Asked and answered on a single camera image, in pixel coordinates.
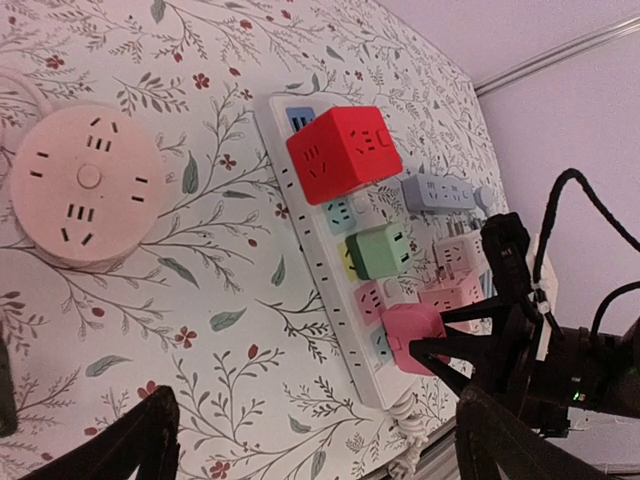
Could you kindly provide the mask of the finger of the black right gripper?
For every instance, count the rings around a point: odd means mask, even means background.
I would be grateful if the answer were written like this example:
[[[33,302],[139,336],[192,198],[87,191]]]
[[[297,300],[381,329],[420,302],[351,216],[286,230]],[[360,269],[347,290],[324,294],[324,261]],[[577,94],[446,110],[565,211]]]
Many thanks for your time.
[[[440,315],[443,337],[409,342],[411,356],[456,394],[475,384],[497,400],[526,397],[540,338],[540,316],[529,298],[505,303],[495,296]],[[489,318],[488,335],[456,333],[455,323]]]

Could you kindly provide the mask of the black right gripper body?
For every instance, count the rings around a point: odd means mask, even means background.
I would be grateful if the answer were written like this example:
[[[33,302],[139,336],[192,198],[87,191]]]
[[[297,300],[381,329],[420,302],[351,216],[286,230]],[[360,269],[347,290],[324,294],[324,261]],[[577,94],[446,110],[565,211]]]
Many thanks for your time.
[[[622,336],[567,329],[535,364],[519,420],[541,435],[566,435],[568,410],[639,417],[639,324]]]

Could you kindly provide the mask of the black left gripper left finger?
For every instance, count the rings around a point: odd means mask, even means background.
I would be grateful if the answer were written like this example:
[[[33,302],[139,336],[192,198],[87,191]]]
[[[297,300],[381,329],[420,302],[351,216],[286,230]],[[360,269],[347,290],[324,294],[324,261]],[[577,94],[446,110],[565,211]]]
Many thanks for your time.
[[[174,479],[180,410],[171,387],[161,385],[95,438],[27,479]]]

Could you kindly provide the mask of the pink cube socket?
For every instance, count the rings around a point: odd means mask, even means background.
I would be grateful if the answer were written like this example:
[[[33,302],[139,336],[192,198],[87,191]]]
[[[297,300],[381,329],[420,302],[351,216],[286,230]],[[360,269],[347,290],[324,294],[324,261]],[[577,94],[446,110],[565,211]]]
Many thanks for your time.
[[[493,295],[491,273],[481,269],[455,272],[453,279],[433,281],[417,292],[421,303],[439,312],[475,304]]]

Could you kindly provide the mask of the pink plug adapter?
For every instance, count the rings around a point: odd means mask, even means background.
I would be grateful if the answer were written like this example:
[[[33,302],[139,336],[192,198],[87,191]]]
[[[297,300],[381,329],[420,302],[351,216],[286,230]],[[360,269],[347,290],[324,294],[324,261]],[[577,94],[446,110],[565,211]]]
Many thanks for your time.
[[[433,377],[433,372],[411,356],[409,343],[425,338],[444,338],[440,313],[423,303],[397,304],[382,314],[381,321],[398,368],[408,374]]]

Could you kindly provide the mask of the white cube socket tiger print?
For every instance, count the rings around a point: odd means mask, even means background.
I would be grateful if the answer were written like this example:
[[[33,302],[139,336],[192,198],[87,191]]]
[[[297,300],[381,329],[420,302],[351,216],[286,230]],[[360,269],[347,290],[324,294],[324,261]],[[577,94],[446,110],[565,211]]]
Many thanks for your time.
[[[434,253],[438,266],[453,272],[488,266],[479,230],[436,241]]]

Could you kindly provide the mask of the white power strip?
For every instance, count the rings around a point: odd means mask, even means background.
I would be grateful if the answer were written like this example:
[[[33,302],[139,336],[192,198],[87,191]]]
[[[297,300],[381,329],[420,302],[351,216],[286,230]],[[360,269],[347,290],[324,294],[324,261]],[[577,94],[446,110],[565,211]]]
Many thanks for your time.
[[[310,107],[319,115],[332,107],[350,106],[324,94],[272,94],[260,103],[256,122],[359,398],[369,407],[387,410],[410,389],[415,378],[395,364],[381,316],[394,305],[415,302],[417,289],[435,272],[431,250],[434,228],[407,210],[401,189],[401,181],[415,173],[417,166],[402,155],[382,114],[401,156],[402,172],[313,206],[304,196],[286,147],[286,140],[293,135],[286,113],[289,107]],[[412,267],[397,276],[359,279],[345,239],[391,222],[399,222],[405,229]]]

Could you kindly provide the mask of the green plug adapter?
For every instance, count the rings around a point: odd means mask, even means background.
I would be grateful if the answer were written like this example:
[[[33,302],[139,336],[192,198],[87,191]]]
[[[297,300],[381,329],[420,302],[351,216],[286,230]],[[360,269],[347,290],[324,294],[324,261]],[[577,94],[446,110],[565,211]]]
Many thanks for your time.
[[[399,222],[362,230],[348,236],[345,244],[356,275],[378,280],[406,273],[413,265],[408,236]]]

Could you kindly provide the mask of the light blue round plug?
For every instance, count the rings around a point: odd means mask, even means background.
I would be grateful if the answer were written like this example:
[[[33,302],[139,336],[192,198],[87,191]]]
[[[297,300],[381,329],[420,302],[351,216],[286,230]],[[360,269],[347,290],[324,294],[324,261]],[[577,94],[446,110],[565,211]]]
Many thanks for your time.
[[[487,185],[477,187],[474,190],[474,199],[476,205],[483,210],[487,216],[489,216],[491,208],[495,202],[492,189]]]

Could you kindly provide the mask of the red cube adapter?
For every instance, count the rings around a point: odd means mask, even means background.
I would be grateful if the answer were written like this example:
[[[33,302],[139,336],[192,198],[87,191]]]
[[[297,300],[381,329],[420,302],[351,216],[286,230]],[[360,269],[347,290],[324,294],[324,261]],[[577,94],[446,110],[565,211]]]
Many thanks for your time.
[[[307,202],[313,206],[351,194],[403,170],[381,111],[332,107],[317,115],[289,107],[293,135],[286,147]]]

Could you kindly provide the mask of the pink round socket base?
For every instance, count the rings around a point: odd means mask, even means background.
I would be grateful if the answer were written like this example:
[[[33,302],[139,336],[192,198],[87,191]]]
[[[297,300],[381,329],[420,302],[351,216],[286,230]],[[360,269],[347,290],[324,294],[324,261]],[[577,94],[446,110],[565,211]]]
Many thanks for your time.
[[[24,137],[10,199],[26,235],[71,264],[119,259],[150,232],[164,202],[164,165],[152,135],[100,105],[46,116]]]

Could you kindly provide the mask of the dark green cube socket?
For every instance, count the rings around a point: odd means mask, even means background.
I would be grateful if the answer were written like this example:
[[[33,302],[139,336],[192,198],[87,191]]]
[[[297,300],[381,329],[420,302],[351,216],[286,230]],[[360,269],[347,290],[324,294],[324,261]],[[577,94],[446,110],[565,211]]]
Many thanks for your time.
[[[10,356],[4,338],[1,337],[0,341],[0,434],[2,438],[5,438],[17,431],[18,415],[14,398]]]

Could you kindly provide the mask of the floral tablecloth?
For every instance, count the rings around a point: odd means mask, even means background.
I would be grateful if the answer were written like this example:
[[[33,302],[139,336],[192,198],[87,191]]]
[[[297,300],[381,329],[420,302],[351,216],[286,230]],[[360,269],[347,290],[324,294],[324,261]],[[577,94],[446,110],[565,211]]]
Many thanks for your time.
[[[373,105],[408,174],[506,205],[473,84],[372,1],[5,1],[1,63],[56,107],[144,125],[166,202],[126,259],[71,269],[1,200],[1,321],[17,479],[160,385],[181,407],[183,479],[358,479],[407,448],[355,390],[255,122],[264,97]]]

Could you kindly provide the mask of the light blue power strip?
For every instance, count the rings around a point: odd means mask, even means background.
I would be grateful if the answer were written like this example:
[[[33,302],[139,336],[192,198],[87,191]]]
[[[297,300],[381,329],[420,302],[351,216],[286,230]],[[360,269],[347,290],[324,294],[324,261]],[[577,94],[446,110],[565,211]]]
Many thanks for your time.
[[[470,211],[476,208],[471,184],[453,177],[417,173],[401,181],[410,212]]]

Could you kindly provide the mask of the right aluminium frame post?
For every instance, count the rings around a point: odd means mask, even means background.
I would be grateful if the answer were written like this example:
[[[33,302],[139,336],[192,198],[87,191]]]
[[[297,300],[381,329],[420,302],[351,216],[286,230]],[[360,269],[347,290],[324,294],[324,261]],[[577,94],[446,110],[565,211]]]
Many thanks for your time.
[[[639,32],[639,15],[591,31],[546,50],[474,86],[478,98],[492,94],[550,67]]]

